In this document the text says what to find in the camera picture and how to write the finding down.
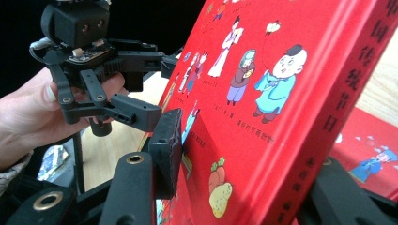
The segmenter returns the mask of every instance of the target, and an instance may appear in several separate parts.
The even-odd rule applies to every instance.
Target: cartoon illustration
[[[195,119],[197,118],[197,116],[200,112],[200,109],[196,109],[196,104],[197,104],[197,100],[195,101],[195,104],[192,107],[191,113],[188,116],[187,123],[184,128],[184,131],[182,132],[182,135],[181,135],[181,143],[182,144],[184,144],[185,140],[187,139],[187,136],[192,128],[193,122],[195,122]],[[187,153],[188,153],[188,149],[183,148],[181,160],[188,172],[186,175],[186,179],[190,178],[192,170],[193,170],[193,164],[192,164],[190,158],[187,156]]]
[[[365,183],[370,175],[380,172],[382,169],[382,162],[387,163],[398,160],[398,156],[387,146],[385,146],[384,149],[384,151],[380,152],[375,157],[363,160],[360,165],[352,169],[349,173],[360,182]]]
[[[195,122],[196,117],[198,116],[200,109],[196,109],[197,100],[192,107],[191,113],[188,116],[187,124],[185,125],[184,131],[181,134],[181,143],[184,144],[185,140],[187,139],[188,133],[190,132],[193,122]]]
[[[227,2],[228,2],[228,0],[222,1],[222,4],[219,6],[219,8],[216,11],[216,15],[214,16],[213,21],[219,20],[222,18],[222,14],[225,12],[225,7],[226,7]]]
[[[220,77],[222,73],[223,65],[226,61],[226,57],[230,51],[230,48],[233,44],[237,44],[239,42],[240,37],[243,34],[243,28],[237,28],[240,22],[240,17],[237,16],[235,18],[234,24],[232,25],[232,30],[229,32],[225,41],[222,43],[222,52],[220,56],[217,58],[216,62],[214,63],[213,67],[208,72],[210,77]]]
[[[190,66],[187,68],[187,71],[185,72],[184,77],[182,78],[182,82],[181,82],[181,85],[180,85],[179,88],[178,88],[178,92],[182,92],[182,90],[184,89],[185,83],[187,82],[188,77],[190,76],[190,74],[191,74],[191,72],[192,72],[193,65],[195,65],[195,63],[196,63],[196,61],[198,60],[198,58],[199,58],[199,52],[197,52],[197,53],[193,56],[193,59],[192,59],[192,61],[191,61],[191,64],[190,64]]]
[[[187,84],[187,97],[190,94],[191,90],[193,89],[193,85],[195,84],[195,81],[197,79],[200,79],[200,75],[203,70],[203,64],[205,63],[207,56],[208,56],[207,52],[203,53],[199,59],[199,62],[194,65],[193,74],[190,76],[190,80],[188,81],[188,84]]]
[[[213,9],[213,3],[211,3],[210,6],[208,6],[208,8],[206,10],[206,15],[210,14],[212,9]]]
[[[281,113],[295,85],[296,75],[303,70],[306,60],[307,52],[301,45],[295,45],[275,64],[272,74],[266,70],[254,86],[255,90],[262,92],[255,101],[257,109],[254,117],[263,115],[261,122],[266,124]]]
[[[226,97],[227,105],[232,101],[232,105],[235,106],[235,104],[242,99],[246,86],[249,83],[249,79],[254,73],[254,57],[255,50],[248,50],[240,60],[239,67],[231,81],[231,86]]]
[[[170,97],[173,95],[174,89],[176,87],[176,80],[179,77],[179,73],[177,73],[175,80],[173,81],[172,85],[170,86],[169,93],[167,94],[166,99],[163,101],[163,104],[161,105],[161,110],[164,111],[164,109],[167,107],[170,101]]]
[[[368,136],[366,137],[365,144],[368,145],[368,146],[374,147],[374,146],[375,146],[375,138],[374,138],[372,135],[368,135]]]
[[[187,60],[190,58],[190,56],[191,56],[191,53],[190,53],[190,52],[187,52],[187,53],[185,54],[185,56],[184,56],[183,61],[184,61],[184,62],[187,62]]]
[[[276,20],[275,22],[270,22],[266,28],[266,36],[269,36],[271,33],[279,30],[279,28],[281,28],[281,24],[278,20]]]
[[[225,159],[220,158],[219,162],[214,162],[211,165],[211,174],[208,179],[208,190],[210,198],[208,202],[216,218],[221,218],[228,205],[228,200],[232,195],[231,183],[225,182],[225,169],[223,164]]]
[[[173,220],[172,209],[174,208],[173,203],[177,201],[178,196],[176,195],[171,200],[157,199],[156,204],[156,224],[170,224]]]

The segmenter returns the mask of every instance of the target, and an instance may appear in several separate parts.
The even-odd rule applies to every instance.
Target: book cover
[[[397,27],[396,1],[207,0],[160,105],[181,108],[159,224],[289,224]]]
[[[330,155],[357,184],[398,202],[398,127],[355,108]]]

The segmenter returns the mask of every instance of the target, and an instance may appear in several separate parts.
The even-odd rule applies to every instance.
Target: finger
[[[21,91],[28,90],[32,87],[40,87],[44,83],[52,82],[53,77],[51,75],[51,72],[47,68],[43,68],[38,74],[36,74],[32,79],[30,79],[28,82],[26,82],[21,88]]]
[[[126,90],[126,88],[122,87],[122,88],[120,89],[120,91],[118,91],[117,93],[119,93],[119,94],[121,94],[121,95],[123,95],[123,96],[127,96],[127,95],[129,94],[129,91]]]
[[[54,82],[43,83],[32,91],[30,95],[21,96],[20,105],[24,106],[30,114],[40,114],[42,112],[56,111],[59,104],[56,101],[57,87]]]
[[[120,73],[116,73],[113,77],[108,79],[102,84],[102,88],[106,93],[106,96],[110,98],[113,94],[118,93],[125,83],[125,79]]]

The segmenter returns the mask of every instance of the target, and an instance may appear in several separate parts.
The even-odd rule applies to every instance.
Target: hand
[[[276,85],[278,85],[278,82],[275,82],[275,81],[269,82],[269,86],[271,86],[271,87],[274,87]]]
[[[248,77],[252,76],[252,74],[253,74],[253,70],[251,69],[251,70],[247,71],[247,72],[243,75],[243,78],[248,78]]]
[[[114,75],[102,88],[108,97],[126,93],[124,78]],[[88,127],[88,119],[67,124],[56,100],[57,87],[44,68],[17,91],[0,99],[0,171],[38,146],[67,138]],[[76,100],[85,98],[75,94]]]

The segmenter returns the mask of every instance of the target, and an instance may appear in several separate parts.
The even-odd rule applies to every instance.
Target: cartoon figure in blue robe
[[[352,169],[349,173],[362,183],[372,174],[377,174],[382,169],[382,162],[392,162],[398,160],[397,155],[389,148],[377,154],[376,157],[363,160],[358,167]]]
[[[299,74],[307,60],[307,52],[301,45],[294,45],[286,51],[286,54],[275,64],[272,73],[267,70],[263,77],[254,86],[261,92],[261,96],[255,101],[257,108],[254,117],[262,115],[261,122],[268,123],[281,113],[284,103],[289,99],[296,75]]]

